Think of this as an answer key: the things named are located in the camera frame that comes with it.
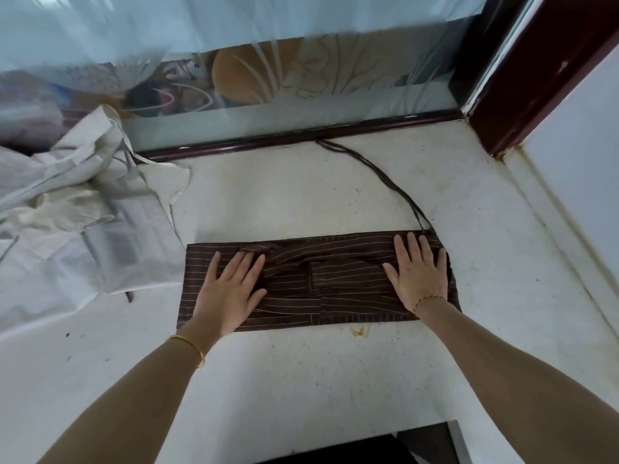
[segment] left hand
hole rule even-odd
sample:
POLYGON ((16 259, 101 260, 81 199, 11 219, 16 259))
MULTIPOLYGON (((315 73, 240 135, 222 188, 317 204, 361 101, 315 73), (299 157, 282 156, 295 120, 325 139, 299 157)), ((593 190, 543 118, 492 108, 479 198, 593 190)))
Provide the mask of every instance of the left hand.
POLYGON ((189 331, 192 341, 202 343, 197 336, 220 338, 240 326, 267 294, 264 288, 251 293, 264 266, 264 255, 251 267, 252 252, 237 252, 217 278, 217 265, 221 259, 215 254, 206 272, 204 284, 197 296, 193 317, 182 327, 189 331))

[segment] gold bracelet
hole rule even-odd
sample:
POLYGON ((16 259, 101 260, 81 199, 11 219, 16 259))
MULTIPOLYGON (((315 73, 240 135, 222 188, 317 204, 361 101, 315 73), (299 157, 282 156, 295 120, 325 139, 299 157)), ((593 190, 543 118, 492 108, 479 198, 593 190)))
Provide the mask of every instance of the gold bracelet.
POLYGON ((417 306, 419 305, 419 303, 421 303, 424 299, 428 299, 428 298, 441 298, 441 299, 445 299, 443 296, 440 295, 428 295, 428 296, 424 296, 422 297, 422 299, 420 299, 419 301, 417 301, 415 303, 415 307, 413 308, 413 314, 415 313, 415 311, 417 310, 417 306))
POLYGON ((191 342, 188 338, 185 338, 182 335, 170 335, 167 338, 167 340, 169 340, 171 338, 177 338, 179 340, 183 340, 183 341, 187 342, 188 344, 190 344, 193 348, 195 348, 197 350, 197 352, 199 353, 200 358, 202 359, 202 361, 200 362, 200 365, 198 365, 198 367, 196 369, 200 369, 201 367, 204 366, 204 353, 202 353, 202 350, 200 350, 195 343, 191 342))

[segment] dark red door frame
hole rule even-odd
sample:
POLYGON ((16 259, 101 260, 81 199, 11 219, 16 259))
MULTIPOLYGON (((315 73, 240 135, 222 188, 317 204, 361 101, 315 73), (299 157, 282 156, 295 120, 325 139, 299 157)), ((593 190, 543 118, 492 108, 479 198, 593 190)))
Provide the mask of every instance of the dark red door frame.
POLYGON ((619 43, 619 0, 544 0, 469 123, 497 156, 532 132, 619 43))

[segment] stain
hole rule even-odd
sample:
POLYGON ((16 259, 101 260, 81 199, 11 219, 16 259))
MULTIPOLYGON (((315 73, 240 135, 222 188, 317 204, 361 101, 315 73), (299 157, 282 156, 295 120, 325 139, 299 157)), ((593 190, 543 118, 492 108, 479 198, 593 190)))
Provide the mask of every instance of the stain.
POLYGON ((369 335, 369 326, 362 325, 359 330, 354 327, 350 327, 350 332, 355 337, 367 338, 369 335))

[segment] white wall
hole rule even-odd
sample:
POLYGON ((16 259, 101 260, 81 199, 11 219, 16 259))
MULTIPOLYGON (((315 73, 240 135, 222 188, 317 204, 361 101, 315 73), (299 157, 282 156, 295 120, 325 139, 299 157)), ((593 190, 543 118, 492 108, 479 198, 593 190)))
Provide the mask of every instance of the white wall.
POLYGON ((619 47, 524 140, 523 148, 619 280, 619 47))

